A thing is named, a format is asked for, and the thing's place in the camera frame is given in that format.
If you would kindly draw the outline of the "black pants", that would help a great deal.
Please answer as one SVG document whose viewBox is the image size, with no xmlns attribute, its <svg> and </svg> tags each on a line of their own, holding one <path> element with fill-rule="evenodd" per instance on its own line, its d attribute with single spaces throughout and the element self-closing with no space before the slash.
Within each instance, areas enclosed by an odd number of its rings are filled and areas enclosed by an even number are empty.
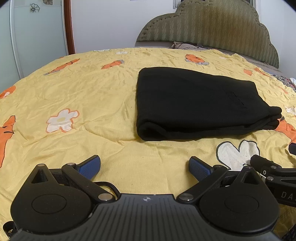
<svg viewBox="0 0 296 241">
<path fill-rule="evenodd" d="M 252 81 L 193 70 L 143 68 L 137 80 L 137 134 L 145 141 L 186 141 L 274 130 L 281 108 Z"/>
</svg>

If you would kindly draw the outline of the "black white patterned cloth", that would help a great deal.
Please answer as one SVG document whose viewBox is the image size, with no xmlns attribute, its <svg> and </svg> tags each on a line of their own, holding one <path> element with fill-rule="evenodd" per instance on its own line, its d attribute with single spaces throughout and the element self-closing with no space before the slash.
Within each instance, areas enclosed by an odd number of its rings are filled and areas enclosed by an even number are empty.
<svg viewBox="0 0 296 241">
<path fill-rule="evenodd" d="M 285 86 L 290 87 L 291 89 L 293 89 L 293 91 L 295 91 L 295 85 L 290 79 L 287 79 L 286 77 L 281 75 L 273 75 L 273 77 L 282 82 Z"/>
</svg>

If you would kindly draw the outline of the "yellow carrot print bedsheet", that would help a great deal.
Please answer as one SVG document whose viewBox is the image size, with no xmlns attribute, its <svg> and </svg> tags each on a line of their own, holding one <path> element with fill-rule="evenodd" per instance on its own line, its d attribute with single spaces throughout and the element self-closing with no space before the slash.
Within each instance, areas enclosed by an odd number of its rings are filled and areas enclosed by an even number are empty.
<svg viewBox="0 0 296 241">
<path fill-rule="evenodd" d="M 252 81 L 281 108 L 274 130 L 186 141 L 137 134 L 137 80 L 170 67 Z M 57 59 L 1 94 L 1 235 L 10 240 L 295 240 L 295 207 L 279 204 L 254 155 L 295 168 L 295 92 L 243 57 L 217 50 L 127 48 Z M 98 203 L 71 187 L 67 163 L 98 155 L 91 181 L 115 196 Z M 195 156 L 228 169 L 195 203 Z"/>
</svg>

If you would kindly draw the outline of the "patterned pillow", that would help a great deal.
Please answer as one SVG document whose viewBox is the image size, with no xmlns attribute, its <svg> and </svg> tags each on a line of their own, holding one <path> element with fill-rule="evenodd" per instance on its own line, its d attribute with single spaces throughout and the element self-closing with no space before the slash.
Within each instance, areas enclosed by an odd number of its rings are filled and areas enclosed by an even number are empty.
<svg viewBox="0 0 296 241">
<path fill-rule="evenodd" d="M 190 43 L 183 43 L 183 42 L 176 42 L 176 41 L 173 42 L 173 44 L 170 48 L 171 49 L 182 49 L 182 50 L 194 50 L 194 51 L 204 51 L 204 50 L 215 49 L 215 50 L 218 50 L 226 55 L 231 56 L 231 55 L 235 54 L 235 52 L 224 50 L 224 49 L 218 49 L 218 48 L 207 47 L 207 46 L 202 46 L 202 45 L 193 45 Z M 278 68 L 276 68 L 266 62 L 256 60 L 252 57 L 245 56 L 243 54 L 239 54 L 239 55 L 242 56 L 243 58 L 245 58 L 248 62 L 262 68 L 264 71 L 266 71 L 268 73 L 271 73 L 271 74 L 280 74 L 281 73 L 281 71 Z"/>
</svg>

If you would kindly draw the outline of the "olive padded headboard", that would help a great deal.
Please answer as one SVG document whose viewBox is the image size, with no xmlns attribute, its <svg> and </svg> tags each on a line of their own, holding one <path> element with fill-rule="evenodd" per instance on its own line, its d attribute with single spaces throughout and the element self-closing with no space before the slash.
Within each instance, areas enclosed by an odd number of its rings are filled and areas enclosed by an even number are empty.
<svg viewBox="0 0 296 241">
<path fill-rule="evenodd" d="M 200 44 L 279 67 L 268 29 L 246 1 L 183 1 L 174 13 L 157 16 L 143 27 L 137 42 L 152 41 Z"/>
</svg>

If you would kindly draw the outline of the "frosted glass wardrobe door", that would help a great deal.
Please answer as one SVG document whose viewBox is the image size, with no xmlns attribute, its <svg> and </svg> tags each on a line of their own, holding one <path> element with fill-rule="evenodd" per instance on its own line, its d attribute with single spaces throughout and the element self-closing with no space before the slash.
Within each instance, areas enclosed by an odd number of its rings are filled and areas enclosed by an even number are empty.
<svg viewBox="0 0 296 241">
<path fill-rule="evenodd" d="M 1 90 L 68 54 L 64 2 L 1 1 Z"/>
</svg>

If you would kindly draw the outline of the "brown wooden door frame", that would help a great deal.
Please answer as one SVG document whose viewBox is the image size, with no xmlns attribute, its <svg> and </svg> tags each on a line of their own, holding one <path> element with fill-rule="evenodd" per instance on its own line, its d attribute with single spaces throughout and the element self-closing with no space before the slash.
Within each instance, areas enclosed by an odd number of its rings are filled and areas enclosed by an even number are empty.
<svg viewBox="0 0 296 241">
<path fill-rule="evenodd" d="M 67 49 L 69 55 L 75 54 L 73 28 L 72 28 L 72 12 L 71 12 L 71 0 L 63 0 L 64 4 L 64 23 L 65 34 L 67 41 Z"/>
</svg>

